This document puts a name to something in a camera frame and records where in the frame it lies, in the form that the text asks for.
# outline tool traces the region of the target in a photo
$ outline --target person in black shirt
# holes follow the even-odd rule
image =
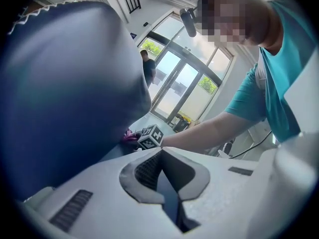
[[[146,84],[149,88],[151,83],[154,83],[154,79],[156,75],[156,65],[155,65],[155,61],[149,58],[149,54],[146,50],[141,50],[141,56],[143,59],[144,76],[145,76]]]

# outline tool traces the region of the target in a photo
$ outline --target white stitching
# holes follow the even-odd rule
[[[11,35],[11,34],[12,34],[12,32],[14,31],[14,28],[15,28],[16,25],[18,25],[18,24],[19,24],[19,25],[24,25],[24,24],[28,21],[28,19],[29,19],[30,16],[38,16],[41,11],[48,11],[51,7],[57,7],[59,4],[65,4],[65,3],[66,3],[66,2],[50,4],[50,5],[47,5],[47,6],[43,7],[43,8],[40,8],[40,9],[38,9],[38,10],[35,10],[35,11],[33,11],[33,12],[27,14],[26,16],[22,17],[22,18],[25,18],[25,20],[17,21],[17,22],[15,22],[15,23],[13,24],[12,29],[11,29],[11,31],[8,33],[8,35]]]

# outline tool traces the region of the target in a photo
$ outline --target cable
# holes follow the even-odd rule
[[[271,132],[272,132],[272,131],[269,131],[269,133],[265,136],[265,138],[264,138],[261,142],[259,142],[259,143],[257,143],[256,145],[250,147],[249,149],[244,150],[243,152],[237,154],[236,156],[230,157],[229,159],[235,158],[235,157],[239,157],[239,156],[241,156],[242,154],[245,154],[247,151],[250,151],[251,149],[257,147],[257,146],[260,145],[260,144],[262,144],[262,143],[267,139],[267,137],[271,134]]]

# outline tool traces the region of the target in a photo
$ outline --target man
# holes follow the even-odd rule
[[[156,65],[155,65],[155,61],[149,58],[149,54],[146,50],[141,50],[141,56],[143,59],[144,76],[145,76],[146,84],[149,88],[151,83],[154,83],[154,79],[156,75]]]
[[[166,137],[162,145],[202,151],[235,138],[265,118],[279,142],[297,135],[300,128],[284,94],[317,45],[298,5],[293,0],[199,0],[196,19],[208,40],[214,35],[221,42],[258,45],[259,61],[224,112]]]

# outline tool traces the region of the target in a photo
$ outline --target teal shirt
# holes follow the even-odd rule
[[[300,132],[284,94],[308,62],[317,39],[294,2],[278,0],[270,4],[282,21],[284,38],[275,56],[260,48],[266,70],[265,93],[256,84],[255,64],[225,111],[255,122],[267,118],[276,139],[283,142]]]

